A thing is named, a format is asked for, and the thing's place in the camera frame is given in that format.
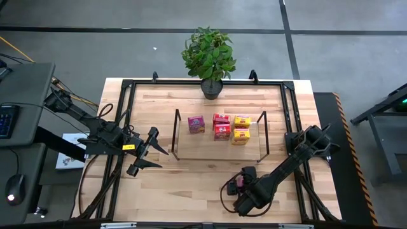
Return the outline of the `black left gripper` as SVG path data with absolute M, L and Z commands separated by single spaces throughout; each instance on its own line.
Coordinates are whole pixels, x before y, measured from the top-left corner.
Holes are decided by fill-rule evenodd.
M 161 152 L 165 155 L 168 155 L 168 152 L 159 145 L 158 139 L 157 139 L 158 135 L 159 135 L 158 129 L 156 127 L 151 127 L 148 132 L 147 143 L 150 146 L 152 146 L 154 149 L 158 150 L 159 152 Z M 135 177 L 140 170 L 143 170 L 143 169 L 149 168 L 149 167 L 162 168 L 162 166 L 158 165 L 157 163 L 153 163 L 153 162 L 149 162 L 144 159 L 140 159 L 140 158 L 144 158 L 146 156 L 148 150 L 147 150 L 145 142 L 138 136 L 124 137 L 122 150 L 125 153 L 133 155 L 138 158 L 127 169 L 127 174 L 129 176 Z

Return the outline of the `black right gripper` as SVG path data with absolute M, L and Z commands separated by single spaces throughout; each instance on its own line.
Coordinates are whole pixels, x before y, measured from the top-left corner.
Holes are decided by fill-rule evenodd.
M 257 178 L 256 168 L 254 166 L 247 166 L 242 168 L 242 174 L 237 176 L 236 181 L 230 181 L 226 185 L 227 195 L 242 195 L 243 192 L 248 189 L 248 187 Z

